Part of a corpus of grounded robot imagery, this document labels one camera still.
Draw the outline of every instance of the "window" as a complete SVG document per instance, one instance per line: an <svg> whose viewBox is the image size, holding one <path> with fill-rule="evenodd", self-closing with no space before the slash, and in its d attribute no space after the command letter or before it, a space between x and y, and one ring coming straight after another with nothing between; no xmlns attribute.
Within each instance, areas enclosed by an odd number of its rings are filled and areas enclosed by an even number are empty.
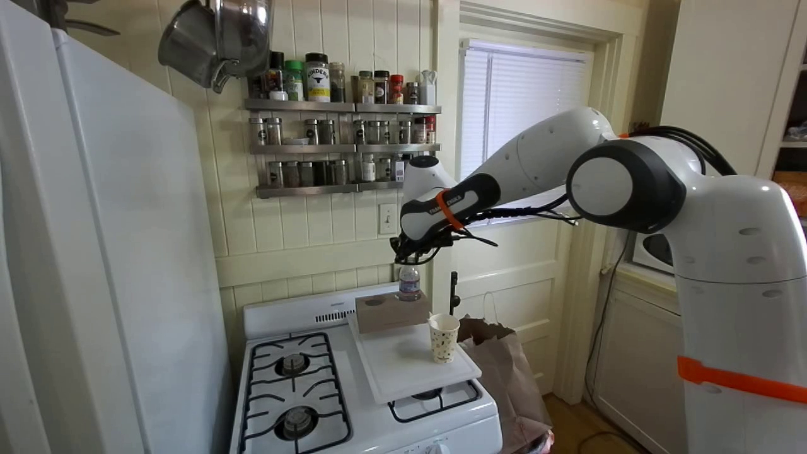
<svg viewBox="0 0 807 454"><path fill-rule="evenodd" d="M531 123L588 103L584 55L482 41L463 41L461 52L461 176Z"/></svg>

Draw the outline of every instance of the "wooden floor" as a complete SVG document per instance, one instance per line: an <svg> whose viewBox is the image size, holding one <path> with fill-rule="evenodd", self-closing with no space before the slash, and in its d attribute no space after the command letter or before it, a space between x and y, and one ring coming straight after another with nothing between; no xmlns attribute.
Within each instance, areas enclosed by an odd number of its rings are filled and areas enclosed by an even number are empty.
<svg viewBox="0 0 807 454"><path fill-rule="evenodd" d="M545 395L551 418L551 454L643 454L626 434L612 428L589 405L570 405L556 395Z"/></svg>

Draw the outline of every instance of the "white gas stove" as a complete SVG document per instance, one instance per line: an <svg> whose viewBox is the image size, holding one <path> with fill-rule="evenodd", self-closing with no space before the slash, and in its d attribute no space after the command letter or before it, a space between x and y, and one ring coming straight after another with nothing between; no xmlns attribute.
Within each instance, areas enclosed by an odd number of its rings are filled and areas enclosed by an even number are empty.
<svg viewBox="0 0 807 454"><path fill-rule="evenodd" d="M244 310L244 363L229 454L398 454L502 446L478 382L375 403L348 315L395 284L289 297Z"/></svg>

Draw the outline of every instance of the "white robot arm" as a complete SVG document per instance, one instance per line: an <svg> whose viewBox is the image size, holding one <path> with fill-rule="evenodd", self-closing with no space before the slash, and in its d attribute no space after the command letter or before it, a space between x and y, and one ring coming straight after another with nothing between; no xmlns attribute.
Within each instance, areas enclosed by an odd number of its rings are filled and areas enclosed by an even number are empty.
<svg viewBox="0 0 807 454"><path fill-rule="evenodd" d="M527 129L457 186L435 170L405 170L395 262L421 262L486 209L564 184L579 216L670 243L689 451L807 446L807 247L785 190L733 175L681 129L616 139L592 108Z"/></svg>

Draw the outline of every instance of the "burner grate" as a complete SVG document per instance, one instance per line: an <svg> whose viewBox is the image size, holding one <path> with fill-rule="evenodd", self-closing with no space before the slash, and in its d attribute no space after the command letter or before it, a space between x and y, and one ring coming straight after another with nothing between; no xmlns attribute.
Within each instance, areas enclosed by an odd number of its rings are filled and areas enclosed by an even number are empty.
<svg viewBox="0 0 807 454"><path fill-rule="evenodd" d="M440 413L463 403L471 403L482 395L474 382L454 383L445 388L423 390L408 398L389 403L389 412L398 424L410 424L430 413Z"/></svg>
<svg viewBox="0 0 807 454"><path fill-rule="evenodd" d="M324 334L253 345L244 387L241 454L264 445L273 451L307 454L352 436Z"/></svg>

